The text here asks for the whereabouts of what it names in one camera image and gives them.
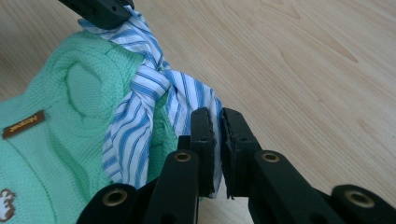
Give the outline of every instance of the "wooden floor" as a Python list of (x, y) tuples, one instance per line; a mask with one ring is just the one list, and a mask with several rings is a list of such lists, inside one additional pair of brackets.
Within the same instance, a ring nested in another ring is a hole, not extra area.
[[(313, 187), (354, 184), (396, 206), (395, 1), (135, 5), (172, 67), (212, 86)], [(25, 90), (77, 18), (56, 0), (0, 1), (0, 101)], [(251, 223), (247, 200), (224, 190), (199, 223)]]

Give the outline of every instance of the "brown label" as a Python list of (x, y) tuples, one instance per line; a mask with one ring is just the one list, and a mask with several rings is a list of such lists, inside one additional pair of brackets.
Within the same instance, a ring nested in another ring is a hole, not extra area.
[(37, 113), (33, 114), (33, 116), (24, 119), (23, 121), (20, 121), (16, 124), (13, 124), (9, 127), (6, 127), (3, 132), (3, 138), (9, 138), (14, 136), (15, 134), (21, 133), (25, 131), (26, 129), (29, 129), (37, 123), (41, 122), (44, 120), (44, 111), (38, 111)]

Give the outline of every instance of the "clothing label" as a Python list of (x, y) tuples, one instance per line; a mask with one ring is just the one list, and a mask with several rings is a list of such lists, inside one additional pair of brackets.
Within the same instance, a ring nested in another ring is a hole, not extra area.
[(15, 207), (12, 204), (15, 199), (15, 193), (9, 189), (0, 191), (0, 222), (10, 220), (15, 213)]
[(21, 133), (44, 120), (44, 111), (40, 110), (37, 113), (33, 114), (33, 116), (24, 119), (16, 124), (13, 124), (9, 127), (6, 127), (3, 132), (3, 138), (9, 138), (14, 136), (15, 134)]

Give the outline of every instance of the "knitted fabric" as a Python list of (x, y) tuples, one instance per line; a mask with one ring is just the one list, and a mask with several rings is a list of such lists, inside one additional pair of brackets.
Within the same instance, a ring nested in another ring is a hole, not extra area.
[(166, 157), (177, 149), (177, 136), (169, 122), (166, 111), (166, 93), (155, 105), (154, 123), (149, 148), (148, 181), (161, 174)]
[(53, 52), (23, 95), (0, 103), (0, 132), (37, 111), (45, 114), (36, 126), (0, 139), (0, 209), (14, 208), (7, 223), (75, 223), (110, 183), (101, 165), (104, 134), (142, 61), (77, 33)]

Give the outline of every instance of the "striped shirt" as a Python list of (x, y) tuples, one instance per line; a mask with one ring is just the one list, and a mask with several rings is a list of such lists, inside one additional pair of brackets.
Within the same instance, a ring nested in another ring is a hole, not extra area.
[[(103, 145), (103, 169), (107, 176), (114, 182), (138, 189), (147, 183), (156, 102), (169, 91), (166, 110), (177, 136), (190, 135), (191, 112), (207, 107), (216, 139), (220, 139), (222, 105), (210, 87), (171, 69), (143, 15), (129, 7), (127, 9), (132, 17), (114, 30), (99, 29), (85, 20), (78, 22), (85, 30), (145, 57), (131, 80), (130, 92), (116, 109)], [(220, 145), (216, 144), (213, 179), (216, 192), (221, 176)]]

